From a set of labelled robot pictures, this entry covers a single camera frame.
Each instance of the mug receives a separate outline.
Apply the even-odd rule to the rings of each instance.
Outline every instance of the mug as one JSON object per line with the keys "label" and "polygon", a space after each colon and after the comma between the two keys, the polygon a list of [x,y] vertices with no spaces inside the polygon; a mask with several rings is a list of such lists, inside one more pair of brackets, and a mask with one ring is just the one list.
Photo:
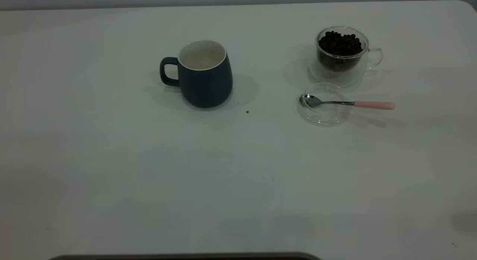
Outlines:
{"label": "mug", "polygon": [[[327,32],[338,32],[341,35],[354,34],[360,40],[363,49],[358,54],[351,56],[338,56],[324,51],[318,44]],[[351,27],[329,27],[322,30],[315,37],[316,60],[310,63],[313,76],[324,83],[332,83],[341,88],[348,87],[358,81],[365,70],[377,66],[383,60],[383,51],[380,48],[369,48],[368,38],[361,32]]]}
{"label": "mug", "polygon": [[[177,65],[179,79],[165,75],[166,64]],[[225,48],[214,41],[200,40],[184,46],[174,57],[161,61],[160,76],[166,85],[180,87],[182,95],[196,107],[214,107],[232,91],[232,69]]]}

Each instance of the dark blue mug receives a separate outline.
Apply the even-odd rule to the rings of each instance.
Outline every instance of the dark blue mug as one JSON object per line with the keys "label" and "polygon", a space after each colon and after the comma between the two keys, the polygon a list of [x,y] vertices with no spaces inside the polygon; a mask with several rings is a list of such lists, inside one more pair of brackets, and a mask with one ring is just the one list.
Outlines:
{"label": "dark blue mug", "polygon": [[[177,65],[179,79],[165,75],[166,64]],[[232,91],[232,69],[225,48],[214,41],[201,40],[184,46],[177,58],[161,61],[160,75],[166,85],[180,87],[192,105],[214,107],[224,102]]]}

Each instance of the clear glass cup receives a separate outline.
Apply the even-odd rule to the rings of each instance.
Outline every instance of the clear glass cup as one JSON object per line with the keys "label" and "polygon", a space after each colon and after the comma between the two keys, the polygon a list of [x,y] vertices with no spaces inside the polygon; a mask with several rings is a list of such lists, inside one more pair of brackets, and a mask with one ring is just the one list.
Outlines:
{"label": "clear glass cup", "polygon": [[[338,32],[341,35],[354,34],[360,40],[360,53],[352,56],[337,56],[324,51],[318,41],[327,32]],[[383,60],[383,51],[380,48],[369,48],[368,38],[351,27],[335,26],[322,30],[315,37],[316,59],[310,62],[310,71],[320,82],[331,83],[346,88],[358,81],[368,69],[374,68]]]}

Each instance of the spoon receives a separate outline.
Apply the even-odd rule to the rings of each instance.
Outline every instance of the spoon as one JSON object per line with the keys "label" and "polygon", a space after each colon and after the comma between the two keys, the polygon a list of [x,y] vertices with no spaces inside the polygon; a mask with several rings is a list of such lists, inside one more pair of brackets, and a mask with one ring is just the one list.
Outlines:
{"label": "spoon", "polygon": [[318,107],[322,104],[341,104],[341,105],[351,105],[355,107],[363,108],[373,108],[373,109],[385,109],[392,110],[394,109],[394,103],[392,102],[383,102],[383,101],[321,101],[319,98],[306,94],[302,95],[305,99],[306,104],[311,108]]}

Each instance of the white table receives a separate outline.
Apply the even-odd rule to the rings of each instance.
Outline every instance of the white table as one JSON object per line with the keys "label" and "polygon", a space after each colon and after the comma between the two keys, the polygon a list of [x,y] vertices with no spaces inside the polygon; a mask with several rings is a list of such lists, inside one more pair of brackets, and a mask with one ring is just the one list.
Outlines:
{"label": "white table", "polygon": [[[0,259],[302,251],[477,256],[477,14],[460,1],[0,12]],[[317,32],[385,59],[332,128],[305,122]],[[189,106],[159,78],[215,39],[234,92]],[[168,68],[174,75],[174,68]]]}

